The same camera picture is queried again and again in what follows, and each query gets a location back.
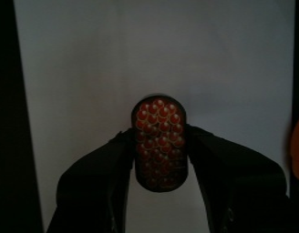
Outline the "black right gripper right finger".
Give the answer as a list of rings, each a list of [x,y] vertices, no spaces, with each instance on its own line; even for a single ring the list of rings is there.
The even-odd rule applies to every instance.
[[[199,127],[185,131],[210,232],[299,233],[280,164]]]

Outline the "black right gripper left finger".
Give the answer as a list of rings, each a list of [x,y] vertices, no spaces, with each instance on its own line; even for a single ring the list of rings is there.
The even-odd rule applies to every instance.
[[[63,173],[47,233],[126,233],[133,136],[119,132]]]

